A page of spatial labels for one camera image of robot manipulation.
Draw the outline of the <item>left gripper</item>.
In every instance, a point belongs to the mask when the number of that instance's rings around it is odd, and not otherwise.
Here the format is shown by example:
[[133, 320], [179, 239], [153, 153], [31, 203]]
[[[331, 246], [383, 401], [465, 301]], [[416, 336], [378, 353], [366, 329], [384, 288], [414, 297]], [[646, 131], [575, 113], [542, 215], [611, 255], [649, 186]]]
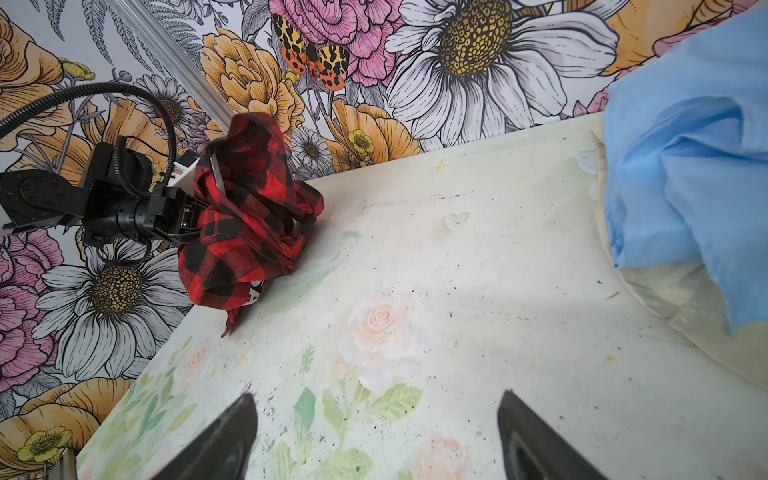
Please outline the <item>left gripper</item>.
[[155, 240], [179, 246], [199, 237], [199, 219], [207, 205], [180, 188], [156, 187], [148, 198], [114, 192], [90, 200], [82, 219], [83, 242], [105, 246], [117, 239]]

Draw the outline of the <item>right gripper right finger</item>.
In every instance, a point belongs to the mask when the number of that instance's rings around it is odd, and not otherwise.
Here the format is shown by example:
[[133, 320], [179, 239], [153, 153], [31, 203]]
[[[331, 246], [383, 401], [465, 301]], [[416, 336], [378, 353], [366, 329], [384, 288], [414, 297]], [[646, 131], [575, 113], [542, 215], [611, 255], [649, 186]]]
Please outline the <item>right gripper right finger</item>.
[[512, 390], [497, 421], [507, 479], [607, 479]]

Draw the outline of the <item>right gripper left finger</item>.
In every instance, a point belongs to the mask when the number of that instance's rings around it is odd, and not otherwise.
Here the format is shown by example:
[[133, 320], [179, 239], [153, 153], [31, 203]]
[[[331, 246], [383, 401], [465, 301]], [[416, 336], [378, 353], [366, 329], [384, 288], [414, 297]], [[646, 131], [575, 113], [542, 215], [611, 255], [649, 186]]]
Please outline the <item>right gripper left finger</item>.
[[152, 480], [241, 480], [257, 437], [251, 393], [242, 394]]

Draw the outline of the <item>red black plaid cloth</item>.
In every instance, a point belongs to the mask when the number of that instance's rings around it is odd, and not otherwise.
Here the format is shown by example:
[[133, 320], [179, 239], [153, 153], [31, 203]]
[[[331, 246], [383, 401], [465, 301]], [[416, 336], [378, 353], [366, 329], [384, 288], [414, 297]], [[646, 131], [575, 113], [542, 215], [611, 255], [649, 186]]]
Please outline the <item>red black plaid cloth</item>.
[[226, 312], [231, 332], [266, 282], [291, 274], [324, 209], [320, 192], [292, 178], [274, 119], [237, 114], [194, 170], [205, 203], [199, 232], [178, 249], [178, 271], [193, 304]]

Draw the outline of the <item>left aluminium corner post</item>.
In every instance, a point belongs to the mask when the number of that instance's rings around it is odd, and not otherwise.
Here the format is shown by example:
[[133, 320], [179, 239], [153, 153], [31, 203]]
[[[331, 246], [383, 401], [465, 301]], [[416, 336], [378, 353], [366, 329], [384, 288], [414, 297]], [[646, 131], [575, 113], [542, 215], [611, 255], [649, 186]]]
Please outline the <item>left aluminium corner post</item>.
[[232, 110], [150, 9], [141, 1], [117, 0], [108, 1], [107, 4], [127, 22], [135, 34], [148, 42], [161, 64], [187, 89], [218, 127], [226, 132], [233, 117]]

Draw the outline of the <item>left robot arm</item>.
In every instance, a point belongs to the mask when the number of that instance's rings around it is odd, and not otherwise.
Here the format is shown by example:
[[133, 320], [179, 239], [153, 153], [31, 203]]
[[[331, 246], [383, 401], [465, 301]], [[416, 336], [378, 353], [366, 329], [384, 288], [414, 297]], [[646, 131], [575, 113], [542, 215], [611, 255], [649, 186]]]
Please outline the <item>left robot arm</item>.
[[84, 243], [94, 247], [117, 239], [178, 246], [196, 238], [206, 205], [151, 180], [148, 157], [127, 148], [115, 153], [109, 143], [97, 144], [76, 185], [42, 169], [3, 173], [1, 234], [80, 224]]

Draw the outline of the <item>light blue cloth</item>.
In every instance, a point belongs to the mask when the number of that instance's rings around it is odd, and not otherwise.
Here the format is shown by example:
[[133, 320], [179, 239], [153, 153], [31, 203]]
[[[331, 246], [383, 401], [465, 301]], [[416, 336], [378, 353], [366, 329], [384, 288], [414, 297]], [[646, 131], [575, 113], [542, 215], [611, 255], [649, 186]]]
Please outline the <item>light blue cloth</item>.
[[729, 326], [767, 316], [767, 7], [614, 83], [605, 217], [619, 268], [701, 261]]

